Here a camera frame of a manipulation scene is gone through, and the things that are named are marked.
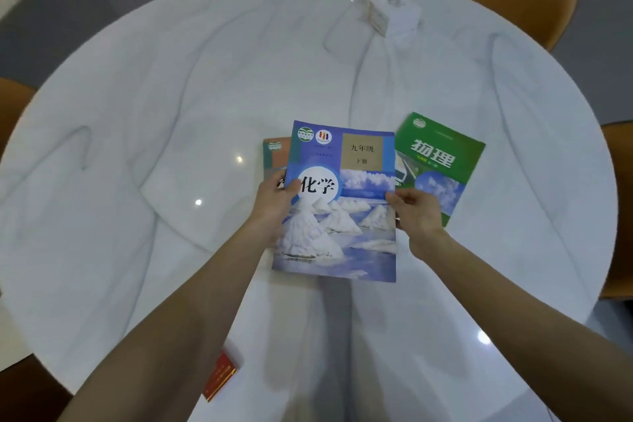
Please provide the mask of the person's left hand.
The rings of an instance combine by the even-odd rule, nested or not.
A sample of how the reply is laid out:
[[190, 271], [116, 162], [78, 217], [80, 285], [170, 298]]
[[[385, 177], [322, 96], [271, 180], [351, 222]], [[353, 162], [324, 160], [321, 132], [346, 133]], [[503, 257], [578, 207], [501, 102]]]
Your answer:
[[283, 232], [283, 220], [289, 214], [292, 200], [281, 194], [284, 183], [289, 183], [285, 170], [274, 172], [257, 189], [255, 202], [244, 226], [246, 233], [264, 248], [273, 247]]

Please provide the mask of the person's right hand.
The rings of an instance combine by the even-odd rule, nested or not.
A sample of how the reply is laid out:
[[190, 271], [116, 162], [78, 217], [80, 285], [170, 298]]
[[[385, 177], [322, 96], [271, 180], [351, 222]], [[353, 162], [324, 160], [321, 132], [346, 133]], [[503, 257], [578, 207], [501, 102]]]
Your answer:
[[398, 188], [395, 192], [407, 192], [411, 201], [405, 210], [394, 210], [397, 228], [408, 236], [409, 249], [416, 258], [431, 261], [448, 239], [437, 197], [415, 188]]

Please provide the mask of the blue textbook with snowy mounds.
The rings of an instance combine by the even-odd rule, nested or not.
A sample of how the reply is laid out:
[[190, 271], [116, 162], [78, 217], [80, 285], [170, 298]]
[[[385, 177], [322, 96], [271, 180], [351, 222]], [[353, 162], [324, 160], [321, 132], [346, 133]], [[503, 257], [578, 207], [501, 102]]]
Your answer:
[[295, 121], [288, 179], [301, 190], [283, 220], [272, 269], [395, 283], [394, 133]]

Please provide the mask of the person's left forearm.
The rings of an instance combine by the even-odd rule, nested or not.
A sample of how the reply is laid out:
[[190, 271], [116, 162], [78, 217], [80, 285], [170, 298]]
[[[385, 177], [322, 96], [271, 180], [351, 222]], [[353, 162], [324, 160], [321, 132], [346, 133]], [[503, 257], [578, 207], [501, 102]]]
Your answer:
[[102, 360], [57, 422], [187, 422], [279, 230], [253, 218]]

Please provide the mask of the person's right forearm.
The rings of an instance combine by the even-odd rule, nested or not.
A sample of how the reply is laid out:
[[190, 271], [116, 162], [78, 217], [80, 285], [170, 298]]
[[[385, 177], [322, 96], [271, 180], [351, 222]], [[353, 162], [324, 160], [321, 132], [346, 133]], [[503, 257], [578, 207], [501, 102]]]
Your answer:
[[445, 231], [409, 231], [425, 262], [561, 422], [633, 422], [633, 356], [520, 288]]

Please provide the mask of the brown-green textbook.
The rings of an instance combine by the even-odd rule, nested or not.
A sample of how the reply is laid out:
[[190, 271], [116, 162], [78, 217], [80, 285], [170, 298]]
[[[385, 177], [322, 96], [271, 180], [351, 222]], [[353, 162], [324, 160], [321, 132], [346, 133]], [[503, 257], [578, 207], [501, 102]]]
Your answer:
[[278, 170], [286, 170], [289, 161], [291, 137], [265, 138], [263, 140], [263, 178], [269, 178]]

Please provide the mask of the green textbook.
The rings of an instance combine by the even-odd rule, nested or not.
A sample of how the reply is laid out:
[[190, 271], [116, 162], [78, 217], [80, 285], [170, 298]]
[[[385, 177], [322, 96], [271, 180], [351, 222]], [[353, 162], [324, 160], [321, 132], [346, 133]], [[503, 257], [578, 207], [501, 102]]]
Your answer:
[[394, 137], [397, 188], [434, 195], [446, 227], [486, 144], [412, 112]]

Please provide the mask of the white tissue box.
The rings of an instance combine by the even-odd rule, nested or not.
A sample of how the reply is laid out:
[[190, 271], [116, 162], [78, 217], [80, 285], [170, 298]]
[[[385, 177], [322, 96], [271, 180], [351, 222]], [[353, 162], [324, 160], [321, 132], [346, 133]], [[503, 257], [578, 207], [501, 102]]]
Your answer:
[[384, 38], [415, 32], [421, 17], [421, 7], [412, 0], [368, 0], [368, 20]]

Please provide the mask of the small red box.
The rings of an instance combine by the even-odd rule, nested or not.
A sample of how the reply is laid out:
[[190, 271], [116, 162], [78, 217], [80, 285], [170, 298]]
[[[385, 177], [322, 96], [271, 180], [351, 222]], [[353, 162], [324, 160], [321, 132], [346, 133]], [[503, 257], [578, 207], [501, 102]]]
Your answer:
[[215, 368], [210, 374], [202, 391], [204, 399], [210, 402], [218, 392], [226, 386], [238, 369], [239, 366], [233, 360], [232, 355], [223, 348], [218, 356]]

